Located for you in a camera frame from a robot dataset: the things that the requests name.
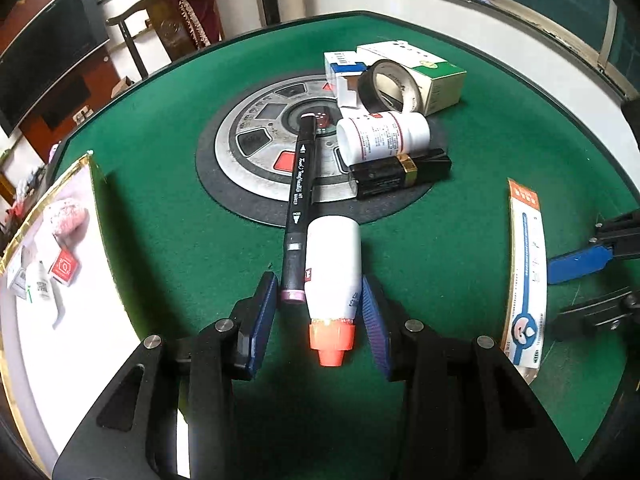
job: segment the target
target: wooden chair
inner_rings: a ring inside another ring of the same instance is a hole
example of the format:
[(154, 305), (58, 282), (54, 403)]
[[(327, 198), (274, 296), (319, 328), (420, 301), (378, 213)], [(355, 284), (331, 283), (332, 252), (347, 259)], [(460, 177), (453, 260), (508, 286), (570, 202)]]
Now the wooden chair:
[[(218, 6), (213, 1), (214, 13), (218, 17)], [(149, 22), (156, 30), (158, 38), (162, 46), (166, 50), (171, 61), (176, 61), (187, 54), (191, 54), (198, 50), (201, 45), (194, 42), (194, 39), (188, 31), (188, 24), (181, 15), (176, 0), (140, 0), (125, 10), (122, 14), (109, 18), (106, 21), (107, 26), (113, 27), (117, 25), (120, 28), (124, 42), (129, 49), (133, 62), (140, 72), (142, 79), (146, 79), (149, 74), (140, 57), (140, 53), (136, 48), (136, 44), (131, 37), (127, 28), (126, 19), (140, 10), (146, 10), (149, 15)], [(220, 38), (216, 38), (213, 43), (217, 43), (223, 39), (222, 28), (220, 27)]]

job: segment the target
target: metal screw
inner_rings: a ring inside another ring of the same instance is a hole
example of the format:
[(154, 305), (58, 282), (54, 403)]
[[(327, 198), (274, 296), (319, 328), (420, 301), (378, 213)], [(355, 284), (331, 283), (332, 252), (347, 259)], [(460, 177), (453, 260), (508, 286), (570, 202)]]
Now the metal screw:
[(215, 327), (218, 332), (228, 332), (234, 327), (234, 322), (228, 317), (225, 317), (225, 319), (217, 320)]
[(161, 342), (162, 338), (159, 335), (153, 334), (145, 337), (144, 345), (145, 348), (151, 350), (152, 348), (158, 346)]
[(638, 307), (638, 300), (636, 299), (635, 295), (633, 295), (633, 294), (627, 294), (623, 301), (624, 301), (625, 306), (627, 308), (637, 308)]
[(420, 332), (420, 330), (424, 328), (424, 325), (421, 321), (418, 321), (417, 319), (407, 319), (404, 322), (404, 327), (409, 332)]
[(487, 335), (478, 336), (478, 339), (476, 339), (476, 342), (478, 343), (479, 347), (487, 348), (487, 349), (493, 348), (495, 344), (494, 340)]

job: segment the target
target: red label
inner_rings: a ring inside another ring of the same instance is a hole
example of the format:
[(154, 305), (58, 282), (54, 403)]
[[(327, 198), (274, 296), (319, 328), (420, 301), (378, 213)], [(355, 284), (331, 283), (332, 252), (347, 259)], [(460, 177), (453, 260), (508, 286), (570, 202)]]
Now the red label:
[(60, 282), (69, 284), (78, 269), (78, 260), (76, 260), (69, 251), (60, 250), (60, 254), (53, 262), (50, 273), (53, 274)]
[(278, 160), (273, 165), (274, 170), (289, 171), (293, 173), (293, 162), (296, 160), (295, 152), (282, 152), (278, 156)]
[(521, 186), (516, 181), (509, 179), (509, 192), (512, 198), (520, 200), (522, 203), (540, 211), (540, 202), (538, 202), (538, 194), (535, 191)]

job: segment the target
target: red button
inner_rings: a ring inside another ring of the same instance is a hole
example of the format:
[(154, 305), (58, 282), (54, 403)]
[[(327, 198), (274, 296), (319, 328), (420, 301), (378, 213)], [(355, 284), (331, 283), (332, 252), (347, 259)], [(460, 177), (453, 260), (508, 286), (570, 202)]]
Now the red button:
[(296, 158), (295, 152), (282, 152), (273, 165), (274, 170), (288, 171), (293, 173), (293, 160)]

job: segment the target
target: black marker pen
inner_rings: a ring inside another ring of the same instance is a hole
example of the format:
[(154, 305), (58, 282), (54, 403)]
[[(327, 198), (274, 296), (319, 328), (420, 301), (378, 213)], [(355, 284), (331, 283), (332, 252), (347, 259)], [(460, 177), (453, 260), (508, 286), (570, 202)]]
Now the black marker pen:
[(291, 174), (284, 231), (282, 293), (285, 303), (305, 303), (306, 228), (311, 222), (311, 192), (316, 178), (316, 116), (303, 114)]

